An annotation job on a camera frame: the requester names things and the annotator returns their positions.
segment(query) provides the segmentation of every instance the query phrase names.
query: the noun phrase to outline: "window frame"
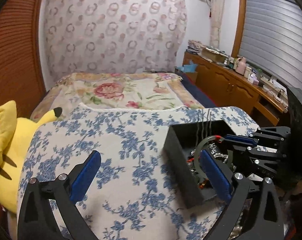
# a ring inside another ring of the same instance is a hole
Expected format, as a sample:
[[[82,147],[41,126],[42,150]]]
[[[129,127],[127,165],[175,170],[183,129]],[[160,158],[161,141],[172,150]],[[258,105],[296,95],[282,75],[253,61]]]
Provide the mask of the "window frame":
[[[244,28],[244,19],[245,19],[245,8],[246,8],[246,0],[239,1],[239,15],[238,15],[238,24],[236,27],[235,39],[233,44],[233,49],[231,56],[233,58],[238,58],[240,45],[243,36],[243,28]]]

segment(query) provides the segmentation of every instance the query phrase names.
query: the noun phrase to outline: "yellow plush toy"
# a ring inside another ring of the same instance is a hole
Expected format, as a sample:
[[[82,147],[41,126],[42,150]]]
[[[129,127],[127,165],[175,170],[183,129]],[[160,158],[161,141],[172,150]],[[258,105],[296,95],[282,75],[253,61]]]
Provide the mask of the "yellow plush toy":
[[[0,203],[12,213],[17,212],[19,178],[33,135],[41,125],[56,121],[61,114],[62,108],[55,108],[35,123],[17,118],[15,101],[0,106]]]

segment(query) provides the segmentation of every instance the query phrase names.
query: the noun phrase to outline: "floral bedspread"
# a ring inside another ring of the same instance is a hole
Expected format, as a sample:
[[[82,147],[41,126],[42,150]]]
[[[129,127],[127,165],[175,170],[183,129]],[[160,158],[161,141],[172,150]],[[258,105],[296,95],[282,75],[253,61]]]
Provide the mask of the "floral bedspread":
[[[18,212],[31,177],[53,180],[95,149],[102,155],[102,165],[76,206],[99,239],[199,240],[224,205],[215,198],[186,209],[163,145],[170,125],[206,121],[208,111],[186,106],[103,110],[81,103],[69,120],[45,124],[35,133],[20,178]],[[248,135],[258,127],[237,107],[210,111],[211,120],[224,120],[235,134]],[[63,235],[70,238],[53,200],[51,207]]]
[[[203,108],[173,73],[73,73],[50,90],[31,115],[38,121],[48,110],[62,107],[61,120],[80,103],[92,108],[171,109],[186,105]]]

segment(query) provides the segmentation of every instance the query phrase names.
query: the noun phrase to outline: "window blind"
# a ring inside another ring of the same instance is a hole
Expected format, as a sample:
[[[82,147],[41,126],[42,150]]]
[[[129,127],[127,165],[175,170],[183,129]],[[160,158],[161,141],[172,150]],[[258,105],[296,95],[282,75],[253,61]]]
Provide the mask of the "window blind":
[[[294,0],[246,0],[239,56],[302,89],[302,11]]]

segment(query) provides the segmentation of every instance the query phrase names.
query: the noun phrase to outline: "wooden wardrobe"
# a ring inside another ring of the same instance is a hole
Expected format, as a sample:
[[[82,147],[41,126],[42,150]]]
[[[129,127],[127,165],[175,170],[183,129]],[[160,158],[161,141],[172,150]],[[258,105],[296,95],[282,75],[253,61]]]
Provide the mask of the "wooden wardrobe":
[[[40,5],[41,0],[0,1],[0,105],[15,100],[18,117],[30,117],[45,95],[38,53]]]

